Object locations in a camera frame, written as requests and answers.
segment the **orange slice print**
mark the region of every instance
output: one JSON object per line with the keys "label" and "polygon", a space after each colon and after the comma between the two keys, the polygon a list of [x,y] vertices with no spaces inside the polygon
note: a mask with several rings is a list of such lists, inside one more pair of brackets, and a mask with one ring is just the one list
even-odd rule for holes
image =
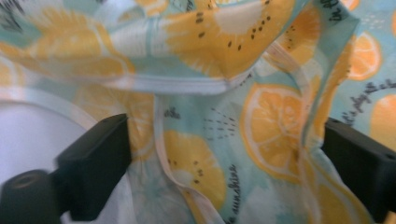
{"label": "orange slice print", "polygon": [[302,100],[297,90],[280,85],[254,85],[240,119],[247,153],[276,178],[298,182],[298,148]]}
{"label": "orange slice print", "polygon": [[303,65],[314,56],[319,38],[320,15],[310,4],[277,41],[299,65]]}
{"label": "orange slice print", "polygon": [[198,135],[176,131],[165,132],[163,138],[174,178],[204,194],[220,209],[226,194],[225,177],[206,141]]}
{"label": "orange slice print", "polygon": [[362,33],[356,40],[349,79],[365,80],[375,75],[381,65],[382,55],[378,41],[368,33]]}
{"label": "orange slice print", "polygon": [[352,11],[353,9],[355,9],[359,5],[361,0],[341,0],[341,2],[344,4],[344,6],[347,9]]}
{"label": "orange slice print", "polygon": [[388,95],[376,102],[370,121],[370,136],[396,151],[395,127],[396,95]]}
{"label": "orange slice print", "polygon": [[118,77],[134,72],[99,22],[55,8],[45,8],[31,20],[42,32],[35,43],[26,49],[0,43],[0,51],[13,62],[46,75]]}
{"label": "orange slice print", "polygon": [[173,15],[165,24],[167,44],[195,71],[235,77],[247,71],[278,36],[294,2],[261,0]]}

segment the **white surface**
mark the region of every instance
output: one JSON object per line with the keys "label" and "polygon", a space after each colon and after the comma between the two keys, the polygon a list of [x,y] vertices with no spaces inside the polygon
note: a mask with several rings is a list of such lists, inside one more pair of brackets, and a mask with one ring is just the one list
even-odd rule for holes
{"label": "white surface", "polygon": [[[86,132],[75,122],[44,108],[26,105],[0,104],[0,184],[14,175],[34,170],[53,171],[55,157]],[[120,189],[122,197],[130,196],[126,176],[121,180],[99,218],[92,223],[120,223]],[[70,223],[67,216],[64,223]]]}

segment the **yellow citrus slice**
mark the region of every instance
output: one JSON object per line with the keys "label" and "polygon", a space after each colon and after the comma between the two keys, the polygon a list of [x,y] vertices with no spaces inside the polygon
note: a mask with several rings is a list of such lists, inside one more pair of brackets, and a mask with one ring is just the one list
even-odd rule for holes
{"label": "yellow citrus slice", "polygon": [[148,16],[158,15],[168,7],[168,0],[136,0]]}
{"label": "yellow citrus slice", "polygon": [[134,161],[145,160],[154,151],[152,94],[92,85],[78,90],[75,104],[98,120],[126,113]]}
{"label": "yellow citrus slice", "polygon": [[318,188],[318,202],[321,210],[321,224],[353,223],[345,204],[324,185]]}
{"label": "yellow citrus slice", "polygon": [[195,71],[234,77],[247,71],[274,41],[294,2],[261,0],[172,15],[165,22],[167,44]]}
{"label": "yellow citrus slice", "polygon": [[241,134],[250,158],[277,178],[298,181],[302,100],[297,90],[255,84],[247,96]]}
{"label": "yellow citrus slice", "polygon": [[113,47],[105,27],[82,14],[45,8],[32,23],[42,36],[26,49],[0,43],[10,60],[33,71],[67,76],[116,77],[134,66]]}
{"label": "yellow citrus slice", "polygon": [[192,198],[191,194],[186,190],[181,191],[181,193],[183,194],[183,197],[186,200],[186,203],[189,206],[192,215],[194,216],[195,222],[197,224],[205,224],[204,215],[199,209],[199,206],[195,203],[195,200]]}
{"label": "yellow citrus slice", "polygon": [[384,224],[395,224],[396,223],[396,214],[389,212],[387,218],[385,219]]}
{"label": "yellow citrus slice", "polygon": [[0,86],[23,85],[24,76],[21,67],[15,63],[0,61]]}
{"label": "yellow citrus slice", "polygon": [[353,50],[353,39],[344,47],[343,52],[338,58],[332,72],[329,74],[329,79],[324,86],[323,93],[319,96],[318,110],[313,121],[315,133],[319,137],[324,137],[324,124],[329,118],[332,109],[332,99],[335,95],[338,85],[347,78],[349,69],[349,60]]}
{"label": "yellow citrus slice", "polygon": [[307,5],[277,42],[302,65],[311,59],[320,38],[320,15]]}
{"label": "yellow citrus slice", "polygon": [[206,141],[198,135],[176,131],[167,131],[163,137],[175,179],[201,192],[220,209],[226,191],[224,173]]}
{"label": "yellow citrus slice", "polygon": [[393,13],[392,16],[392,31],[393,34],[396,35],[396,11]]}
{"label": "yellow citrus slice", "polygon": [[341,2],[344,4],[344,6],[347,9],[352,11],[353,9],[355,9],[359,5],[361,0],[341,0]]}
{"label": "yellow citrus slice", "polygon": [[396,95],[388,95],[376,102],[370,122],[370,136],[396,151]]}
{"label": "yellow citrus slice", "polygon": [[381,65],[382,55],[378,41],[368,34],[362,33],[356,40],[349,77],[353,80],[364,80],[375,75]]}

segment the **lemon print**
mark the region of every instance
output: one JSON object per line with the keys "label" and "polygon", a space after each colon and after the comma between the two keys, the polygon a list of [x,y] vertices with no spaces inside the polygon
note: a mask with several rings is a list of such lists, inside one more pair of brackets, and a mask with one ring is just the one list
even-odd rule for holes
{"label": "lemon print", "polygon": [[25,49],[0,43],[1,53],[43,74],[118,77],[134,66],[113,48],[105,27],[82,14],[45,8],[31,19],[42,36]]}
{"label": "lemon print", "polygon": [[313,127],[315,133],[319,137],[324,137],[324,124],[326,123],[330,111],[332,109],[332,99],[337,91],[338,85],[347,78],[349,70],[349,59],[353,50],[353,39],[346,44],[343,52],[338,58],[332,72],[329,74],[324,91],[320,96],[318,110],[315,113],[315,119],[313,121]]}
{"label": "lemon print", "polygon": [[0,61],[0,72],[0,87],[23,85],[24,76],[19,65]]}
{"label": "lemon print", "polygon": [[396,95],[388,95],[377,101],[370,121],[370,136],[396,151],[395,127]]}
{"label": "lemon print", "polygon": [[255,84],[246,99],[240,128],[250,158],[276,178],[298,181],[302,100],[297,90]]}
{"label": "lemon print", "polygon": [[298,64],[304,64],[313,57],[319,38],[320,15],[310,4],[302,10],[277,42]]}
{"label": "lemon print", "polygon": [[396,35],[396,11],[393,13],[392,16],[392,31],[393,34]]}
{"label": "lemon print", "polygon": [[385,219],[384,224],[395,224],[396,223],[396,214],[389,212],[387,219]]}
{"label": "lemon print", "polygon": [[378,41],[369,33],[362,33],[356,40],[352,53],[349,77],[364,80],[375,75],[381,65],[382,55]]}
{"label": "lemon print", "polygon": [[136,0],[148,16],[158,15],[168,7],[168,0]]}
{"label": "lemon print", "polygon": [[192,212],[192,215],[194,216],[195,222],[197,224],[205,224],[204,215],[201,213],[201,210],[199,209],[198,205],[195,203],[191,194],[186,190],[183,190],[181,193],[183,194],[183,197],[186,200],[187,205],[189,206]]}
{"label": "lemon print", "polygon": [[344,4],[344,6],[347,9],[352,11],[353,9],[355,9],[359,5],[361,0],[341,0],[341,2]]}
{"label": "lemon print", "polygon": [[163,137],[175,179],[201,192],[216,209],[220,209],[226,191],[224,173],[205,140],[176,131],[167,131]]}
{"label": "lemon print", "polygon": [[353,223],[345,204],[326,186],[318,188],[321,224]]}
{"label": "lemon print", "polygon": [[173,15],[165,26],[167,44],[191,69],[231,78],[256,62],[283,29],[293,7],[294,0],[261,0]]}
{"label": "lemon print", "polygon": [[81,88],[74,103],[97,120],[126,113],[134,161],[143,161],[154,151],[153,98],[153,95],[148,93],[119,91],[92,85]]}

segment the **fabric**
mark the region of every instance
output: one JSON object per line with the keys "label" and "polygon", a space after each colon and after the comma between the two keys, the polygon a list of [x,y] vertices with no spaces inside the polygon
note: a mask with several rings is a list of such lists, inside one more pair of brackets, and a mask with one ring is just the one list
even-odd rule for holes
{"label": "fabric", "polygon": [[119,199],[120,223],[372,223],[320,150],[356,50],[359,20],[341,2],[0,8],[3,101],[86,128],[128,114],[132,199]]}

